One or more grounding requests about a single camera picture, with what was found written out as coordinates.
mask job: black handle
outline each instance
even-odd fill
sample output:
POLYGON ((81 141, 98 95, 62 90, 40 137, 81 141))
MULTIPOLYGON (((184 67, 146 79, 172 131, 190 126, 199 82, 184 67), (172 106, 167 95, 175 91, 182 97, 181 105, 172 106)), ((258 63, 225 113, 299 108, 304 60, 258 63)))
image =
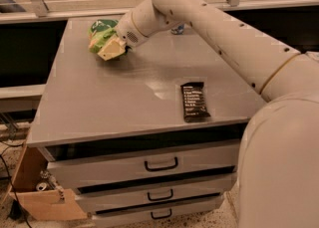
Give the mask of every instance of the black handle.
POLYGON ((177 157, 174 158, 175 164, 169 167, 162 167, 162 168, 149 168, 149 164, 147 161, 144 162, 144 166, 146 167, 146 170, 149 172, 155 172, 155 171, 163 171, 163 170, 169 170, 169 169, 174 169, 178 167, 178 159, 177 157))
POLYGON ((168 218, 168 217, 170 217, 170 216, 171 216, 171 209, 169 209, 169 214, 166 215, 166 216, 155 217, 155 216, 153 215, 153 213, 151 212, 151 218, 152 218, 153 220, 164 219, 164 218, 168 218))
POLYGON ((165 196, 165 197, 162 197, 162 198, 156 198, 156 199, 152 199, 151 198, 151 194, 148 192, 148 199, 149 201, 159 201, 159 200, 169 200, 173 198, 173 191, 172 189, 170 190, 170 195, 169 196, 165 196))

